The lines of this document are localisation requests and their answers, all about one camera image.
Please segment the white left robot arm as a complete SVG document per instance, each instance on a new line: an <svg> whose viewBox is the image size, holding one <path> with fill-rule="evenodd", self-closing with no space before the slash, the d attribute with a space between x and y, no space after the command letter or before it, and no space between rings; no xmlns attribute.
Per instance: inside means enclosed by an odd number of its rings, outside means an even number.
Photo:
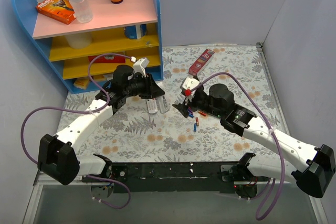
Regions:
<svg viewBox="0 0 336 224"><path fill-rule="evenodd" d="M164 90L150 73L142 75L130 66L118 66L85 114L55 135L46 134L41 138L37 168L63 185L85 175L94 175L100 182L108 181L112 175L112 161L99 154L80 158L80 147L100 124L125 105L127 98L139 96L148 100L163 95Z"/></svg>

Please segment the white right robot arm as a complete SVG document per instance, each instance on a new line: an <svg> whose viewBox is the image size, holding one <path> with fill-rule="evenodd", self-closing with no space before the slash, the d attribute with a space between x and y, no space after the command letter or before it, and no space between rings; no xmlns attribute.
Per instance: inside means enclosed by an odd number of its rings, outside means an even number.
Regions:
<svg viewBox="0 0 336 224"><path fill-rule="evenodd" d="M312 197L323 197L335 174L335 157L331 147L307 144L269 128L256 113L236 103L234 94L224 84L214 84L205 92L196 79L187 78L181 90L185 100L174 107L184 116L188 109L201 110L219 118L221 126L227 131L254 141L283 158L276 164L263 162L255 154L245 154L237 168L242 180L248 181L254 176L283 178Z"/></svg>

